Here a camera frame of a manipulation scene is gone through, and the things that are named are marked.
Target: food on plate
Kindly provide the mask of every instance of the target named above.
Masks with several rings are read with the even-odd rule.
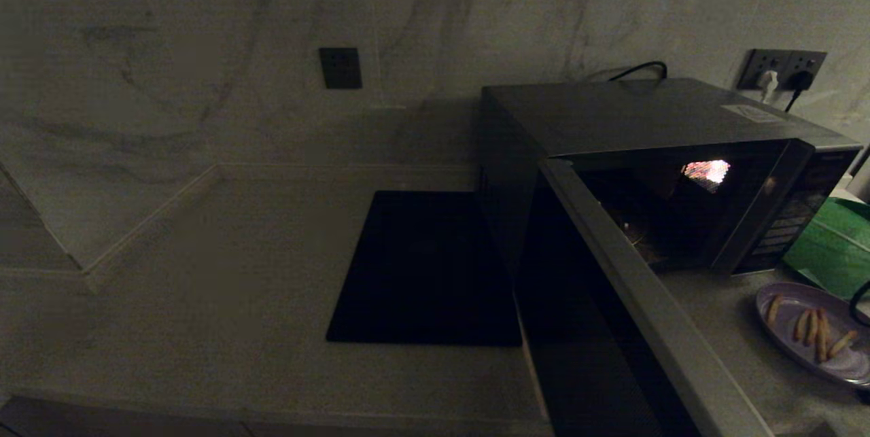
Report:
[[[853,338],[855,338],[857,336],[858,336],[858,332],[855,332],[854,330],[850,330],[846,335],[843,335],[843,337],[840,340],[837,340],[836,344],[833,344],[833,347],[831,347],[831,350],[827,353],[827,357],[829,359],[833,359],[834,357],[837,357],[837,354],[839,353],[839,351],[843,350],[843,348],[846,345],[848,345],[848,343],[850,341],[852,341]]]
[[[770,307],[767,308],[767,325],[773,326],[776,322],[776,313],[780,312],[780,303],[782,302],[782,294],[777,294],[770,302]]]
[[[801,313],[801,317],[798,318],[798,323],[795,325],[795,340],[801,341],[807,337],[807,320],[809,317],[809,310],[804,310],[804,313]]]
[[[821,313],[824,312],[824,308],[818,308]],[[827,348],[831,348],[833,340],[831,340],[831,320],[827,317],[827,314],[824,314],[824,345]]]
[[[815,310],[810,310],[810,329],[807,330],[807,338],[804,340],[804,345],[810,347],[815,343],[815,338],[818,333],[818,314]]]
[[[818,314],[818,335],[816,337],[816,355],[818,362],[827,361],[827,316],[824,316],[824,308],[816,310]]]

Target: green bag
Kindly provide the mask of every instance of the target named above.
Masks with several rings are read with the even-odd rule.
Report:
[[[849,300],[870,281],[870,207],[828,198],[784,260],[822,289]]]

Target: plate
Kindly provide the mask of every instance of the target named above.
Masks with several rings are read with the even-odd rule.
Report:
[[[780,310],[773,327],[767,325],[767,307],[777,294],[782,294]],[[793,282],[777,282],[759,289],[755,307],[768,335],[780,348],[797,362],[816,374],[850,387],[870,388],[870,329],[861,326],[849,316],[849,304],[828,292]],[[836,342],[846,332],[854,330],[858,337],[849,347],[841,350],[828,362],[818,363],[815,345],[806,347],[795,341],[795,325],[807,308],[824,308],[831,329],[831,340]]]

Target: kitchen counter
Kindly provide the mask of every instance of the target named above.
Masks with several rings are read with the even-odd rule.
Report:
[[[824,419],[870,428],[870,406],[854,390],[808,372],[773,344],[753,312],[771,282],[801,282],[786,269],[741,277],[666,273],[661,280],[692,317],[774,434],[804,434]]]
[[[467,171],[227,170],[100,294],[0,292],[0,387],[172,415],[551,433],[520,348],[324,338],[375,190],[470,190]]]

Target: white plug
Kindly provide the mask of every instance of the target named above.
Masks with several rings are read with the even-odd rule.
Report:
[[[767,103],[767,100],[770,99],[770,96],[773,96],[773,91],[776,90],[777,86],[780,85],[780,81],[777,80],[776,71],[766,71],[761,74],[759,80],[756,84],[758,87],[761,87],[761,102]]]

